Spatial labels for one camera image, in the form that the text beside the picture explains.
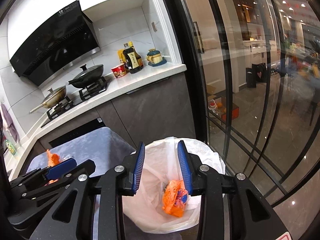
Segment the orange plastic bag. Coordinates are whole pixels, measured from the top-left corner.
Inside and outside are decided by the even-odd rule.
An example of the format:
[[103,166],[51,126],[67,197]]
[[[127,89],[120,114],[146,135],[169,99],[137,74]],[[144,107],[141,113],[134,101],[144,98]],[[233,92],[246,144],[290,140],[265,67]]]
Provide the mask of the orange plastic bag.
[[170,180],[162,197],[163,211],[171,216],[182,217],[184,214],[188,191],[183,180]]

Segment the grey kitchen cabinets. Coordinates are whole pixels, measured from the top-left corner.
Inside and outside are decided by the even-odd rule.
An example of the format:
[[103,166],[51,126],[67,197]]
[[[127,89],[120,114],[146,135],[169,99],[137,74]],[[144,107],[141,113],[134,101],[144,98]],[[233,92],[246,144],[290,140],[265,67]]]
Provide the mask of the grey kitchen cabinets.
[[166,137],[195,138],[185,74],[180,73],[126,93],[65,121],[36,141],[33,152],[51,149],[52,141],[67,142],[102,126],[132,147]]

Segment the orange crumpled wrapper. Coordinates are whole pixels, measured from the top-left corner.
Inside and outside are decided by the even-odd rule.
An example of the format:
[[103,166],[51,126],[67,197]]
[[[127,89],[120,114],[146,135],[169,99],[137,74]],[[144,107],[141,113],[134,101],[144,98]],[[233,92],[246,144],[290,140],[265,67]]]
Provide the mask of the orange crumpled wrapper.
[[53,167],[61,163],[60,157],[56,153],[50,152],[50,150],[46,150],[47,158],[48,158],[48,166]]

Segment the bin with white liner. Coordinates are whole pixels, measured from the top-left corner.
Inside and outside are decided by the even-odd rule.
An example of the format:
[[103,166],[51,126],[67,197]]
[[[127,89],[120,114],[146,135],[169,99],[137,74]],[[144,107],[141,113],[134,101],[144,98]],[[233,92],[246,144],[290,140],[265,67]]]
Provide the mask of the bin with white liner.
[[167,137],[146,145],[139,189],[133,197],[123,197],[124,214],[146,233],[178,232],[199,223],[199,196],[188,197],[180,218],[166,214],[162,209],[166,185],[171,180],[182,179],[177,156],[179,141],[176,137]]

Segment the green dish soap bottle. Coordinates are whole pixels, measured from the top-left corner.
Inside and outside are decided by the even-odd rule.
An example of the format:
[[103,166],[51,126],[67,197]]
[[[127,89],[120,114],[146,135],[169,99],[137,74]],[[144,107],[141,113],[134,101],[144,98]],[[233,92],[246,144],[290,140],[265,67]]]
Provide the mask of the green dish soap bottle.
[[5,145],[7,147],[7,149],[9,150],[9,152],[12,154],[12,155],[15,155],[16,154],[16,148],[15,146],[8,140],[8,139],[5,139]]

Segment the black gas stove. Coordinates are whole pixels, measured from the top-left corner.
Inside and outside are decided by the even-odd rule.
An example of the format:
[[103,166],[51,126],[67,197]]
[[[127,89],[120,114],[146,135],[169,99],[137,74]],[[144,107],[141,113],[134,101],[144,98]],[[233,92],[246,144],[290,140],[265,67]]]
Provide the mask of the black gas stove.
[[66,95],[61,102],[46,112],[47,119],[41,125],[41,128],[46,126],[54,119],[57,119],[59,116],[65,114],[73,107],[93,98],[96,95],[101,94],[102,92],[105,92],[110,81],[111,79],[102,76],[97,82],[89,85],[88,87],[82,88],[73,94]]

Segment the purple hanging towel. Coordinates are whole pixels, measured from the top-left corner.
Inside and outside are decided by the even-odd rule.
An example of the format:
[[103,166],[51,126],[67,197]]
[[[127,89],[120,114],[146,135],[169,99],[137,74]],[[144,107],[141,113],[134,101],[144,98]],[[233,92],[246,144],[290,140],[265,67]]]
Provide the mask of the purple hanging towel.
[[9,114],[7,108],[5,107],[5,105],[3,103],[1,103],[1,110],[2,110],[3,118],[7,124],[7,128],[9,130],[12,138],[14,139],[15,142],[19,142],[20,136],[19,136],[17,129],[14,125],[14,122],[11,118],[11,115]]

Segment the beige frying pan with lid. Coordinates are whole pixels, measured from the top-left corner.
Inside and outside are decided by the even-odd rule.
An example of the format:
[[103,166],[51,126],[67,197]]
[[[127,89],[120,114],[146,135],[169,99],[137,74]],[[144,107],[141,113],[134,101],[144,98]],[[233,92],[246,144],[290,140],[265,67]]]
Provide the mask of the beige frying pan with lid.
[[40,105],[38,105],[37,107],[35,107],[34,109],[32,109],[29,112],[29,114],[34,113],[36,110],[38,110],[42,107],[46,108],[46,109],[50,109],[50,108],[56,106],[59,102],[61,102],[66,97],[67,88],[66,88],[66,86],[59,87],[55,90],[50,88],[48,90],[48,92],[49,92],[49,94],[44,98],[42,103]]

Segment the black wok with lid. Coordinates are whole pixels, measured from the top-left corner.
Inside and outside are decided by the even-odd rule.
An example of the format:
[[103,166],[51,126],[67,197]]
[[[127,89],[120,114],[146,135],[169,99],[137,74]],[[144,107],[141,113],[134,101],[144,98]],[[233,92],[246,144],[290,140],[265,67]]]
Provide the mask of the black wok with lid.
[[72,85],[75,88],[86,88],[89,85],[97,82],[103,75],[104,65],[99,64],[87,68],[84,64],[80,67],[82,72],[79,73],[74,79],[66,82],[66,85]]

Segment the red instant noodle cup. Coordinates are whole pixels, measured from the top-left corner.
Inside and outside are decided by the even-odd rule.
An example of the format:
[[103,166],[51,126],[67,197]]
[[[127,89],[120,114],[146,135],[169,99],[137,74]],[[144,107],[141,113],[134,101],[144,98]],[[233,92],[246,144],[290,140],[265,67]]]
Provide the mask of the red instant noodle cup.
[[124,63],[121,63],[121,64],[113,67],[111,70],[112,70],[112,73],[114,74],[116,79],[123,77],[127,74]]

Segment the dark soy sauce bottle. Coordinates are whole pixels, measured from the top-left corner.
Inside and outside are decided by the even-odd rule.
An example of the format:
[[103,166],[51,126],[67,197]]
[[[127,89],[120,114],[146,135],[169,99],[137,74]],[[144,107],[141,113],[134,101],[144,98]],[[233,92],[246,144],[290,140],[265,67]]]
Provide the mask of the dark soy sauce bottle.
[[127,68],[131,74],[135,74],[143,69],[142,58],[137,57],[135,49],[128,43],[124,44],[123,55],[125,56],[127,62]]

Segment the yellow snack packet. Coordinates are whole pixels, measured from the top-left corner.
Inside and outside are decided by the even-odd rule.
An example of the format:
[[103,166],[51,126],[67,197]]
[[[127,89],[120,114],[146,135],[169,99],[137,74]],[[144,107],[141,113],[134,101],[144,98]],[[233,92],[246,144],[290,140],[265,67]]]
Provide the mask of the yellow snack packet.
[[126,58],[125,58],[125,56],[123,54],[123,51],[124,51],[123,49],[120,49],[120,50],[117,51],[117,54],[118,54],[120,63],[125,64],[126,63]]

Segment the blue-gold spice jar set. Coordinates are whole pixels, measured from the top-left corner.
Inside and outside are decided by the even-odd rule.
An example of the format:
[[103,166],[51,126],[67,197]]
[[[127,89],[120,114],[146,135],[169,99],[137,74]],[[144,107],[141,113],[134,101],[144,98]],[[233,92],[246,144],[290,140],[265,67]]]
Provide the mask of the blue-gold spice jar set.
[[155,48],[149,49],[146,59],[148,61],[148,65],[152,67],[158,67],[166,64],[167,62],[166,59],[161,55],[161,52]]

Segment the black range hood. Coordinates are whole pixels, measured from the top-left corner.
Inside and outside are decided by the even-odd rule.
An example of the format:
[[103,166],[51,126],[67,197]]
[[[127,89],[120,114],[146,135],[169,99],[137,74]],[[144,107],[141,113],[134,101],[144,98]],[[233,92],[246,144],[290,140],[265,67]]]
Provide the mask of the black range hood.
[[31,33],[10,63],[19,77],[41,86],[57,76],[62,68],[69,68],[99,51],[93,21],[76,0]]

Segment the black-framed glass sliding door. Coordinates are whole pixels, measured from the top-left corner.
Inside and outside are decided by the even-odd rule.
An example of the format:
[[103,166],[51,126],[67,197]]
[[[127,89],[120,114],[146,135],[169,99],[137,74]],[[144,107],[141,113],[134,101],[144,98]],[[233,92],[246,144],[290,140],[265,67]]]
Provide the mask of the black-framed glass sliding door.
[[319,170],[319,0],[164,0],[196,136],[272,206]]

